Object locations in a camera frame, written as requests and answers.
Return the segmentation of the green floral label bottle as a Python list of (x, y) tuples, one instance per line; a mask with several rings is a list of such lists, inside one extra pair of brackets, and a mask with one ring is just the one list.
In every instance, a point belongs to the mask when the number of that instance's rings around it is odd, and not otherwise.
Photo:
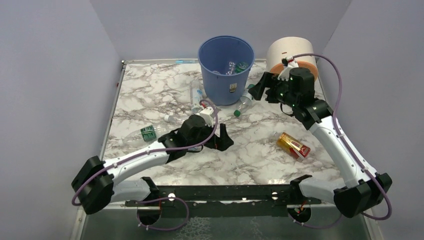
[(248, 67), (249, 67), (249, 64), (247, 62), (239, 62), (234, 67), (234, 73), (235, 74), (242, 73), (243, 71), (247, 70)]

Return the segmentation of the gold red snack packet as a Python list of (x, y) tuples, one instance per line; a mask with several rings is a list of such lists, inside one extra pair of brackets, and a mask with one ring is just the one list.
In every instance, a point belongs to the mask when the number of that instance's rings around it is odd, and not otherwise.
[(296, 160), (306, 158), (311, 152), (310, 147), (304, 145), (286, 132), (283, 132), (278, 137), (276, 144)]

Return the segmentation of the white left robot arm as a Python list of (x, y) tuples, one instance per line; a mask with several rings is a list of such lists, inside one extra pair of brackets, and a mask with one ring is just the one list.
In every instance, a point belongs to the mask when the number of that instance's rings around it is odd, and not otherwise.
[(226, 125), (207, 125), (199, 115), (191, 115), (181, 126), (155, 140), (150, 145), (123, 157), (100, 160), (90, 157), (79, 170), (71, 187), (75, 191), (71, 199), (74, 206), (82, 206), (88, 215), (105, 208), (109, 203), (127, 200), (145, 201), (153, 193), (154, 185), (147, 177), (125, 182), (129, 177), (147, 169), (166, 165), (182, 158), (189, 149), (203, 146), (226, 151), (234, 144)]

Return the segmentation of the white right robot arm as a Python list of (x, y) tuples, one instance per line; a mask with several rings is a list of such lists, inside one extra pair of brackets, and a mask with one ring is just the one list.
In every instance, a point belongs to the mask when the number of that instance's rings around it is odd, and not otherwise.
[(323, 145), (338, 167), (343, 179), (340, 185), (304, 175), (291, 181), (296, 195), (335, 204), (346, 218), (353, 218), (387, 199), (393, 181), (387, 173), (379, 174), (355, 150), (343, 134), (335, 113), (326, 101), (315, 97), (315, 77), (309, 69), (295, 67), (288, 76), (264, 72), (249, 94), (272, 104), (287, 105), (306, 130)]

